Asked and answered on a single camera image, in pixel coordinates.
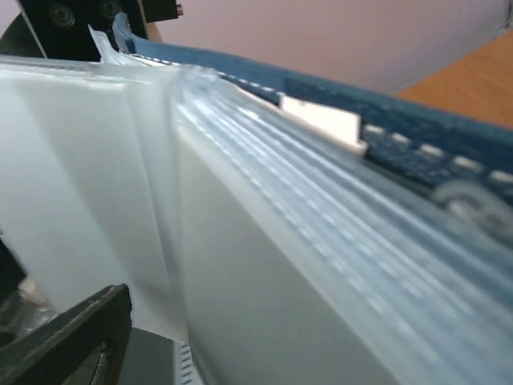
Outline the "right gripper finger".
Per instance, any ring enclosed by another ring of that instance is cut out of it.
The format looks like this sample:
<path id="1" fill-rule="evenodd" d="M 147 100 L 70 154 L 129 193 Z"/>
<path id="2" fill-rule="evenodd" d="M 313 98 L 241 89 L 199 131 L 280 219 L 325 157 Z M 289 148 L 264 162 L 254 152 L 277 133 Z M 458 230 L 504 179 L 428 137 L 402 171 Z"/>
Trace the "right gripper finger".
<path id="1" fill-rule="evenodd" d="M 106 286 L 1 348 L 2 384 L 117 384 L 131 333 L 125 284 Z"/>

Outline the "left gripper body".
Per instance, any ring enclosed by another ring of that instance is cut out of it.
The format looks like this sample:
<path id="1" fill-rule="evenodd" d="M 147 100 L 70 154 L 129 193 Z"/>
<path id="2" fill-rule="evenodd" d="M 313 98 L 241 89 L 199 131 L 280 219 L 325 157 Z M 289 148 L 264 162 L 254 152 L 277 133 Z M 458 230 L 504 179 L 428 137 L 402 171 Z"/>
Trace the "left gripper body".
<path id="1" fill-rule="evenodd" d="M 1 35 L 1 54 L 98 62 L 89 29 L 107 34 L 113 43 L 115 16 L 125 13 L 135 34 L 146 38 L 147 24 L 183 15 L 180 1 L 26 0 Z"/>

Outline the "blue card holder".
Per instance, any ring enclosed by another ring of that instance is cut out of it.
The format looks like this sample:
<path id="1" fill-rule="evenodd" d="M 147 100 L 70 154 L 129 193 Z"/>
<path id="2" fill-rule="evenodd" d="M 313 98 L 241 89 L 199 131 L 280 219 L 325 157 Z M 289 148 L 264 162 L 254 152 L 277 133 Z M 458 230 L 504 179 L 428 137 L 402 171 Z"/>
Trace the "blue card holder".
<path id="1" fill-rule="evenodd" d="M 128 285 L 212 384 L 509 384 L 512 134 L 127 16 L 1 58 L 1 229 L 65 310 Z"/>

